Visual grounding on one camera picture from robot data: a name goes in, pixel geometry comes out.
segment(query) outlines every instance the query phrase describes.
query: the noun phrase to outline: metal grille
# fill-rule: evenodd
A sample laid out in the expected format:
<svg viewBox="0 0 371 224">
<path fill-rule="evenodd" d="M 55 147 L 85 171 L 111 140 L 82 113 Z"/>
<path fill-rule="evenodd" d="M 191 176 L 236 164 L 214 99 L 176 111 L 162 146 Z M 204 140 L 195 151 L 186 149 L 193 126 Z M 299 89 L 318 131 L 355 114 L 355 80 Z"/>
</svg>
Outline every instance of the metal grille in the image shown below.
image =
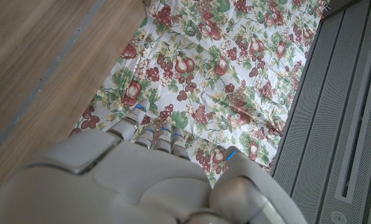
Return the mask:
<svg viewBox="0 0 371 224">
<path fill-rule="evenodd" d="M 334 34 L 338 31 L 341 19 L 342 15 L 334 16 L 321 27 L 321 33 L 316 44 L 316 48 L 320 51 L 314 52 L 312 55 L 308 74 L 274 174 L 275 180 L 288 194 L 291 194 L 298 173 L 299 162 L 325 79 L 326 68 L 331 59 L 331 54 L 328 52 L 333 50 L 336 40 Z"/>
<path fill-rule="evenodd" d="M 345 12 L 306 144 L 293 200 L 309 223 L 314 223 L 318 216 L 364 23 L 365 14 L 358 5 Z"/>
<path fill-rule="evenodd" d="M 362 1 L 359 4 L 366 4 L 367 6 L 368 1 Z M 356 16 L 358 14 L 363 14 L 363 10 L 356 13 Z M 364 41 L 360 51 L 359 62 L 357 64 L 352 89 L 350 91 L 349 102 L 344 116 L 342 131 L 340 132 L 337 152 L 335 154 L 334 162 L 332 165 L 332 172 L 321 212 L 320 223 L 333 223 L 331 220 L 331 212 L 333 211 L 342 212 L 347 217 L 348 223 L 359 223 L 363 219 L 365 200 L 369 186 L 368 182 L 371 174 L 371 112 L 369 125 L 367 126 L 367 131 L 364 139 L 364 147 L 359 165 L 360 169 L 357 176 L 352 204 L 335 199 L 334 194 L 337 187 L 337 181 L 339 178 L 340 166 L 342 164 L 345 152 L 345 146 L 347 144 L 347 137 L 352 122 L 353 112 L 354 110 L 358 110 L 358 108 L 355 108 L 357 95 L 359 94 L 360 83 L 362 80 L 362 75 L 364 73 L 365 61 L 369 50 L 371 50 L 371 10 L 364 35 Z"/>
</svg>

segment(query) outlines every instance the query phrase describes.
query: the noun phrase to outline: green leaf print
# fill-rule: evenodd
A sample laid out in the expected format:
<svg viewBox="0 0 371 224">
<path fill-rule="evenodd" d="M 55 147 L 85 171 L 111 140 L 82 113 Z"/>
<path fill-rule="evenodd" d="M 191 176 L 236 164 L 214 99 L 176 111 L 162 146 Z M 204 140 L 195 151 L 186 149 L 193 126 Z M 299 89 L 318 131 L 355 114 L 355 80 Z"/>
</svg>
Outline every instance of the green leaf print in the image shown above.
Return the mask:
<svg viewBox="0 0 371 224">
<path fill-rule="evenodd" d="M 196 102 L 198 104 L 200 103 L 199 97 L 195 94 L 195 92 L 188 94 L 188 98 L 190 98 L 192 102 Z"/>
<path fill-rule="evenodd" d="M 172 82 L 170 84 L 168 84 L 167 88 L 174 93 L 179 92 L 179 87 L 177 87 L 177 81 L 176 80 L 172 80 Z"/>
<path fill-rule="evenodd" d="M 217 2 L 220 3 L 219 12 L 227 12 L 230 9 L 229 0 L 218 0 Z"/>
<path fill-rule="evenodd" d="M 245 68 L 247 70 L 251 70 L 252 69 L 252 64 L 250 62 L 251 62 L 250 58 L 247 58 L 247 60 L 242 63 L 243 68 Z"/>
<path fill-rule="evenodd" d="M 282 37 L 281 37 L 281 34 L 279 34 L 279 32 L 276 32 L 275 34 L 273 34 L 271 36 L 271 41 L 273 42 L 273 45 L 274 46 L 278 46 L 278 43 L 280 41 L 282 41 Z"/>
<path fill-rule="evenodd" d="M 203 51 L 204 51 L 204 48 L 200 44 L 198 44 L 198 46 L 197 46 L 197 52 L 198 53 L 202 53 Z"/>
<path fill-rule="evenodd" d="M 140 28 L 144 27 L 147 24 L 147 17 L 143 20 L 143 22 L 140 25 Z"/>
<path fill-rule="evenodd" d="M 123 63 L 123 57 L 120 57 L 120 58 L 118 59 L 118 63 L 119 63 L 120 65 L 122 65 L 122 63 Z"/>
<path fill-rule="evenodd" d="M 167 31 L 167 26 L 163 24 L 156 25 L 156 34 L 163 35 Z"/>
<path fill-rule="evenodd" d="M 242 145 L 243 152 L 247 155 L 249 154 L 250 142 L 252 138 L 247 133 L 242 133 L 240 137 L 240 143 Z"/>
<path fill-rule="evenodd" d="M 172 121 L 175 122 L 175 126 L 184 129 L 188 125 L 188 117 L 186 112 L 174 111 L 171 115 Z"/>
</svg>

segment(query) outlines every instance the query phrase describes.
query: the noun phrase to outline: blue led light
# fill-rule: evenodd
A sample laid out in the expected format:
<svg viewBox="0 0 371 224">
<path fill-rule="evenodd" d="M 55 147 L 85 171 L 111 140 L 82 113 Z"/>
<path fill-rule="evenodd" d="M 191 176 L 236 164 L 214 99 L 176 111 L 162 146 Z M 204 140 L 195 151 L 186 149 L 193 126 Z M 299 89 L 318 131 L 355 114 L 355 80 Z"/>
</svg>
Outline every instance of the blue led light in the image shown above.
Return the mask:
<svg viewBox="0 0 371 224">
<path fill-rule="evenodd" d="M 228 157 L 227 161 L 229 161 L 230 158 L 231 158 L 231 157 L 232 157 L 236 152 L 237 152 L 237 150 L 234 150 L 234 151 L 230 154 L 230 156 Z"/>
<path fill-rule="evenodd" d="M 140 108 L 140 109 L 143 109 L 144 111 L 147 111 L 146 108 L 143 108 L 141 105 L 137 105 L 136 107 Z"/>
</svg>

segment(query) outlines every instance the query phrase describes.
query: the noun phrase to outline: fruit print fabric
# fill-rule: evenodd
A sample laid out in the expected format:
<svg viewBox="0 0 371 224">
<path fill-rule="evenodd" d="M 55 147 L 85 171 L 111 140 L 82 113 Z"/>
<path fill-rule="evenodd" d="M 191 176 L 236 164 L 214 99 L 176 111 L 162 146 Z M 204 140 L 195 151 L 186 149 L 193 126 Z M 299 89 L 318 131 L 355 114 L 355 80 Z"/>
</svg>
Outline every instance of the fruit print fabric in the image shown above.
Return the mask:
<svg viewBox="0 0 371 224">
<path fill-rule="evenodd" d="M 141 124 L 182 128 L 212 184 L 231 145 L 270 169 L 326 4 L 157 1 L 72 133 L 106 130 L 147 98 Z"/>
</svg>

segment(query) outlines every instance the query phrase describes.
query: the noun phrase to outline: wooden surface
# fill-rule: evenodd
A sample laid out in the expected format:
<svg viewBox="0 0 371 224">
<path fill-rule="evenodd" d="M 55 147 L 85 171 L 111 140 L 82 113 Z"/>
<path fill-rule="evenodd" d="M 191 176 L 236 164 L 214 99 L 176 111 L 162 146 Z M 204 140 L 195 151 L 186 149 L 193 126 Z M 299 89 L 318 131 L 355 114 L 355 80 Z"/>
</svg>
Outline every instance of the wooden surface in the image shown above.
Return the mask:
<svg viewBox="0 0 371 224">
<path fill-rule="evenodd" d="M 0 130 L 95 1 L 27 2 L 37 5 L 33 25 L 24 25 L 28 17 L 16 22 L 28 31 L 16 31 L 24 33 L 21 39 L 7 37 L 15 43 L 0 59 Z M 0 185 L 31 155 L 68 136 L 144 18 L 141 1 L 105 1 L 0 147 Z"/>
<path fill-rule="evenodd" d="M 0 133 L 94 2 L 0 1 Z"/>
</svg>

